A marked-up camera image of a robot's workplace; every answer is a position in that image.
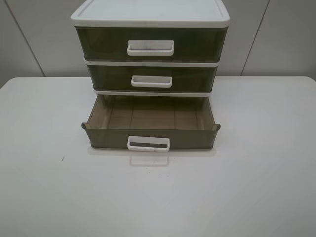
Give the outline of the smoky drawer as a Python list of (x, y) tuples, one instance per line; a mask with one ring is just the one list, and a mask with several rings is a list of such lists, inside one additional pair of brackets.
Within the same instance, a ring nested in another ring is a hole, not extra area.
[[(207, 93), (212, 86), (217, 67), (143, 67), (88, 65), (93, 88), (97, 91), (162, 91), (175, 93)], [(139, 87), (132, 85), (133, 76), (172, 78), (170, 87)]]
[(82, 123), (93, 148), (209, 150), (221, 126), (207, 97), (98, 95)]
[[(87, 61), (218, 62), (227, 28), (76, 27)], [(171, 40), (171, 56), (130, 56), (130, 40)]]

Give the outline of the white plastic drawer cabinet frame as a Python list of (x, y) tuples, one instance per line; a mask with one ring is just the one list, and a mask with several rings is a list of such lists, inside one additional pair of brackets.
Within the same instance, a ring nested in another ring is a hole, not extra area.
[[(87, 0), (72, 15), (74, 27), (102, 28), (227, 28), (230, 16), (220, 0)], [(171, 40), (130, 40), (130, 56), (171, 56)], [(86, 66), (217, 67), (218, 62), (87, 61)], [(132, 85), (170, 87), (172, 78), (133, 76)], [(103, 95), (207, 97), (207, 93), (162, 91), (97, 91)]]

